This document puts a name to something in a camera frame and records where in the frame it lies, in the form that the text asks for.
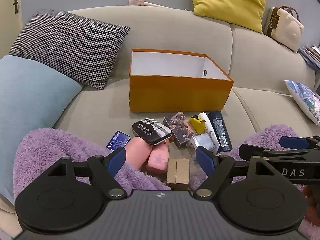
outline pink lotion bottle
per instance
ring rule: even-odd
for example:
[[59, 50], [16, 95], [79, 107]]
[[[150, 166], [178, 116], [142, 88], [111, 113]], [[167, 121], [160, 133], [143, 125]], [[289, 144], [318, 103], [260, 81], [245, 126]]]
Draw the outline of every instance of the pink lotion bottle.
[[147, 170], [162, 174], [167, 171], [169, 161], [169, 140], [154, 146], [149, 157]]
[[133, 137], [124, 148], [126, 153], [125, 162], [130, 163], [137, 170], [140, 170], [152, 150], [152, 146], [148, 145], [140, 137]]

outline small box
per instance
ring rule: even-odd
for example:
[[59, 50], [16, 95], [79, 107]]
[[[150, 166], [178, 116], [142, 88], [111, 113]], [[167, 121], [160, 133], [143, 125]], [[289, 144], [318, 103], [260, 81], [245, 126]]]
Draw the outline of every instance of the small box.
[[196, 149], [199, 146], [203, 146], [209, 151], [212, 151], [215, 148], [213, 141], [208, 133], [199, 134], [193, 136], [187, 143], [188, 151], [191, 157], [195, 160], [196, 159]]
[[177, 147], [185, 146], [192, 136], [197, 135], [183, 112], [165, 117], [163, 124], [171, 129]]
[[129, 106], [132, 112], [222, 110], [233, 80], [205, 54], [133, 49]]
[[119, 147], [124, 147], [128, 141], [130, 141], [130, 136], [123, 132], [116, 131], [111, 140], [108, 142], [106, 148], [110, 151], [115, 151]]
[[188, 190], [189, 188], [189, 160], [169, 159], [167, 172], [167, 186], [174, 190]]

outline book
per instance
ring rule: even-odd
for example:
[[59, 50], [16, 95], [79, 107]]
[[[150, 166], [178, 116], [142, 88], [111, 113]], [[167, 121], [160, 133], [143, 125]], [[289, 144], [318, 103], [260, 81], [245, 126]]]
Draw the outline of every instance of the book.
[[313, 55], [312, 52], [310, 52], [308, 49], [304, 50], [317, 64], [320, 65], [320, 62], [317, 60], [316, 56]]
[[311, 47], [307, 48], [308, 53], [320, 64], [320, 55]]
[[318, 55], [320, 56], [320, 50], [319, 50], [319, 48], [317, 47], [317, 46], [313, 46], [312, 47], [317, 53], [318, 53]]
[[304, 58], [307, 58], [311, 62], [311, 64], [308, 63], [311, 68], [316, 71], [320, 71], [320, 64], [307, 51], [308, 50], [304, 47], [302, 49], [299, 48], [298, 50], [299, 54], [301, 54]]

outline sofa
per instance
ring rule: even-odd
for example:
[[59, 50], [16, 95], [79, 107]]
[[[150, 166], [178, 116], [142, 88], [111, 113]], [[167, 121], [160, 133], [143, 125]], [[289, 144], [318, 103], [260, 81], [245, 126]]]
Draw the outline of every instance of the sofa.
[[[233, 146], [272, 124], [286, 124], [299, 136], [320, 135], [320, 127], [300, 110], [284, 82], [293, 80], [314, 89], [316, 73], [299, 54], [263, 34], [171, 8], [110, 6], [71, 13], [127, 25], [131, 31], [106, 88], [84, 87], [55, 124], [57, 129], [105, 146], [117, 130], [133, 136], [131, 125], [136, 121], [147, 117], [162, 121], [168, 113], [129, 110], [131, 50], [148, 48], [207, 54], [229, 73], [234, 85], [222, 114]], [[170, 156], [191, 160], [188, 151], [174, 143], [170, 144]], [[190, 172], [196, 172], [199, 167], [190, 163]], [[0, 200], [0, 207], [0, 229], [16, 236], [21, 228], [13, 207], [5, 200]]]

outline white tube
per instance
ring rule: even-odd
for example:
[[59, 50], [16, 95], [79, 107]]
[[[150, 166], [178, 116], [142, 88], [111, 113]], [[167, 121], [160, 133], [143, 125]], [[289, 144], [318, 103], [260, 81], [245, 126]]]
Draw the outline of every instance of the white tube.
[[149, 2], [144, 2], [145, 6], [153, 6], [153, 7], [162, 7], [162, 8], [169, 8], [166, 6], [162, 6], [162, 5], [158, 5], [158, 4], [154, 4], [154, 3], [149, 3]]
[[213, 142], [213, 144], [215, 146], [212, 151], [213, 151], [214, 154], [216, 154], [218, 149], [219, 149], [219, 147], [220, 147], [220, 143], [219, 143], [219, 141], [217, 139], [217, 136], [216, 136], [216, 134], [214, 132], [214, 129], [213, 129], [212, 125], [211, 125], [211, 122], [210, 122], [210, 120], [209, 120], [209, 118], [208, 118], [206, 113], [198, 114], [198, 116], [200, 118], [202, 118], [203, 120], [205, 120], [205, 132], [207, 132], [210, 135], [210, 138], [211, 138], [211, 140], [212, 140], [212, 142]]

